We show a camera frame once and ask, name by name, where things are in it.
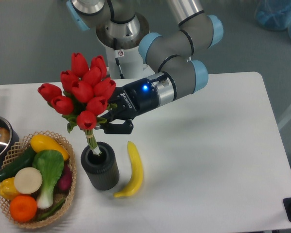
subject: toy vegetable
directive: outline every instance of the toy vegetable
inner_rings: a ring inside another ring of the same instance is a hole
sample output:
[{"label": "toy vegetable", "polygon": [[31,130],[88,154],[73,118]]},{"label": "toy vegetable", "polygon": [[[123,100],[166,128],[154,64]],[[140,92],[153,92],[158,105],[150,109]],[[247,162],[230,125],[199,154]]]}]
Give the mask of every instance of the toy vegetable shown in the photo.
[{"label": "toy vegetable", "polygon": [[62,175],[63,156],[57,150],[43,150],[37,153],[32,166],[40,171],[43,180],[37,206],[39,209],[47,209],[53,204],[54,187]]},{"label": "toy vegetable", "polygon": [[30,144],[33,150],[37,153],[43,150],[57,150],[62,154],[65,161],[69,158],[69,153],[65,150],[65,148],[63,148],[50,136],[37,134],[32,137]]},{"label": "toy vegetable", "polygon": [[14,177],[14,186],[21,194],[31,194],[37,191],[42,184],[42,175],[34,167],[20,170]]},{"label": "toy vegetable", "polygon": [[37,212],[37,203],[31,196],[19,195],[11,201],[10,214],[17,222],[31,220]]},{"label": "toy vegetable", "polygon": [[0,183],[0,196],[5,199],[13,200],[20,195],[14,186],[14,177],[5,179]]},{"label": "toy vegetable", "polygon": [[36,221],[42,221],[50,216],[52,216],[56,211],[58,211],[63,204],[65,203],[65,199],[61,199],[56,205],[54,205],[49,211],[47,211],[46,213],[43,213],[41,215],[39,215],[36,219]]},{"label": "toy vegetable", "polygon": [[67,164],[65,164],[62,176],[59,179],[59,181],[57,182],[57,187],[61,191],[66,192],[70,189],[71,184],[72,184],[72,172],[71,172],[69,166]]},{"label": "toy vegetable", "polygon": [[36,152],[31,146],[27,147],[13,162],[0,170],[0,182],[7,178],[14,177],[21,169],[31,166],[35,155]]}]

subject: yellow bell pepper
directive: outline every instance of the yellow bell pepper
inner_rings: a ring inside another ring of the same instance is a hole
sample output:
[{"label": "yellow bell pepper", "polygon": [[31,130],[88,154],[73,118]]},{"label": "yellow bell pepper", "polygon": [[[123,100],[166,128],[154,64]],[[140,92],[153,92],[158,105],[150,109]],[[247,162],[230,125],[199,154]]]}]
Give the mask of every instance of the yellow bell pepper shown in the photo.
[{"label": "yellow bell pepper", "polygon": [[13,200],[20,195],[14,186],[14,177],[5,179],[0,183],[0,196],[5,199]]}]

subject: yellow banana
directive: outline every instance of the yellow banana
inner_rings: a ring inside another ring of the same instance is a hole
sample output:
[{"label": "yellow banana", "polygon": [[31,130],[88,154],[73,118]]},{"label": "yellow banana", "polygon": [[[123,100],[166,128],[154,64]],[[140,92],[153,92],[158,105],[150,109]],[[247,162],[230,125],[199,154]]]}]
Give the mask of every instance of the yellow banana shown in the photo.
[{"label": "yellow banana", "polygon": [[136,145],[128,141],[127,150],[131,163],[131,178],[121,191],[113,194],[115,198],[134,195],[139,190],[144,179],[144,170]]}]

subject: tulip bouquet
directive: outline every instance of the tulip bouquet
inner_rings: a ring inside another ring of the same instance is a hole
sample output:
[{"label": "tulip bouquet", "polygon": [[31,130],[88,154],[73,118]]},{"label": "tulip bouquet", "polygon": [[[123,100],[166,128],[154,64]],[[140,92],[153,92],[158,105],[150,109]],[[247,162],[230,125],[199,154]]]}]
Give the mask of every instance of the tulip bouquet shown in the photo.
[{"label": "tulip bouquet", "polygon": [[108,99],[115,90],[115,81],[107,76],[104,58],[94,57],[90,67],[81,53],[71,56],[71,70],[62,71],[60,80],[63,91],[58,86],[44,83],[38,92],[62,117],[68,121],[70,133],[75,126],[85,132],[87,143],[93,154],[100,154],[93,134],[97,124],[107,120],[99,117],[106,110],[115,108],[108,104]]}]

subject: white table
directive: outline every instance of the white table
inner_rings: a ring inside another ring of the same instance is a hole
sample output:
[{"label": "white table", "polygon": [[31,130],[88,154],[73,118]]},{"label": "white table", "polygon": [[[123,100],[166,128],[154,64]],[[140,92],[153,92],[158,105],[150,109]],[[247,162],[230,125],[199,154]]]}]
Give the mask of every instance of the white table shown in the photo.
[{"label": "white table", "polygon": [[[118,80],[122,85],[128,80]],[[0,86],[0,116],[20,137],[51,130],[65,136],[77,158],[77,191],[57,222],[34,232],[233,233],[291,228],[282,200],[291,197],[291,170],[262,77],[255,72],[210,75],[197,93],[134,121],[130,135],[106,135],[120,170],[119,183],[97,191],[81,167],[82,131],[37,93],[40,83]],[[130,179],[127,141],[144,165],[140,192],[114,199]],[[29,232],[1,213],[1,232]]]}]

